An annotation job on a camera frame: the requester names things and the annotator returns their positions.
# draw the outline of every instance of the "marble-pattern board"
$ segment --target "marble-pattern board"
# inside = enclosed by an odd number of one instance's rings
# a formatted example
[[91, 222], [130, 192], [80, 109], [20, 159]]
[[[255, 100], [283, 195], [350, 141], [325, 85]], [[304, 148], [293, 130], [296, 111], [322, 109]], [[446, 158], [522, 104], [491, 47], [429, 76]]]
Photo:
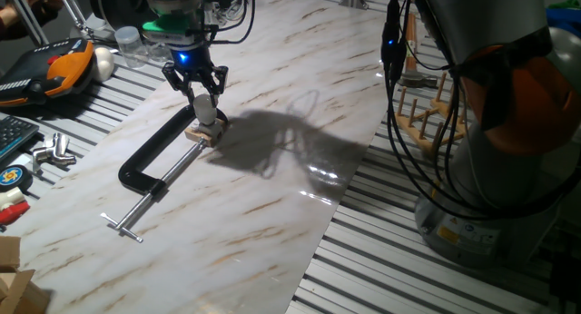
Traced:
[[[134, 225], [140, 244], [99, 215], [120, 220], [140, 199], [117, 172], [185, 105], [162, 84], [9, 228], [22, 268], [53, 291], [49, 313], [283, 313], [387, 108], [383, 17], [259, 0], [250, 37], [211, 48], [231, 69], [231, 128]], [[146, 172], [191, 146], [181, 135]]]

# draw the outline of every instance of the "metal fitting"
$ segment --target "metal fitting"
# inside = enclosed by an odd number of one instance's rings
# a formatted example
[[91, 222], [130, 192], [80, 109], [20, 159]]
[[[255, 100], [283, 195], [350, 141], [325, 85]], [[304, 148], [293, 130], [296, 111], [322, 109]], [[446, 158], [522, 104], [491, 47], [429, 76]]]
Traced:
[[40, 170], [40, 164], [52, 162], [57, 165], [76, 164], [74, 155], [65, 155], [69, 144], [69, 138], [62, 133], [55, 133], [52, 140], [44, 142], [45, 147], [33, 150], [34, 172]]

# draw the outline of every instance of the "black keyboard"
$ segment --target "black keyboard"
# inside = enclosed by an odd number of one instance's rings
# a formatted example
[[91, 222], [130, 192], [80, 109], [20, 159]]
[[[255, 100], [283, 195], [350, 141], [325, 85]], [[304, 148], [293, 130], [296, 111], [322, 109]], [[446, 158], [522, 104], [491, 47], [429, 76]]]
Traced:
[[38, 132], [38, 126], [8, 116], [0, 122], [0, 162]]

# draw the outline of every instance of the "wooden peg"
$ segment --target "wooden peg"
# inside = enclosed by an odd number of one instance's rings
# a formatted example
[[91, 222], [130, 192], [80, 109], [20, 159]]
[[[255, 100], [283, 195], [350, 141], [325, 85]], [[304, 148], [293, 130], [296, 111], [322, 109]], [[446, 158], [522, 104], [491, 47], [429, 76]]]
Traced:
[[408, 90], [408, 87], [404, 87], [401, 90], [401, 96], [399, 97], [398, 115], [401, 115], [401, 110], [403, 109], [403, 99], [404, 99], [404, 97], [406, 97], [407, 90]]
[[429, 110], [424, 113], [424, 121], [421, 122], [421, 128], [419, 129], [419, 139], [424, 138], [424, 132], [426, 131], [426, 124], [428, 124]]
[[434, 137], [434, 142], [432, 142], [432, 151], [433, 152], [438, 151], [438, 150], [436, 150], [436, 145], [438, 145], [439, 135], [441, 133], [443, 133], [442, 128], [444, 128], [444, 123], [439, 123], [438, 129], [436, 130], [436, 136]]
[[416, 103], [417, 102], [418, 102], [418, 98], [415, 98], [414, 102], [411, 103], [411, 111], [409, 112], [408, 127], [411, 127], [411, 124], [414, 122], [414, 112], [416, 111]]
[[442, 90], [444, 89], [444, 82], [446, 81], [446, 75], [448, 72], [442, 73], [442, 79], [439, 81], [438, 94], [436, 94], [436, 102], [439, 102], [439, 97], [442, 96]]

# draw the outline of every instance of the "cardboard box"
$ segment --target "cardboard box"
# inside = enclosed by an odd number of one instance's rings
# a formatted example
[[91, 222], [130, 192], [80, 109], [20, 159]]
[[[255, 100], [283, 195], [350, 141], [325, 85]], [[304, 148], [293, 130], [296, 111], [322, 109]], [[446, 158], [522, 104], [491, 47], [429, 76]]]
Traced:
[[0, 314], [42, 314], [50, 298], [32, 281], [34, 270], [19, 271], [20, 238], [0, 237]]

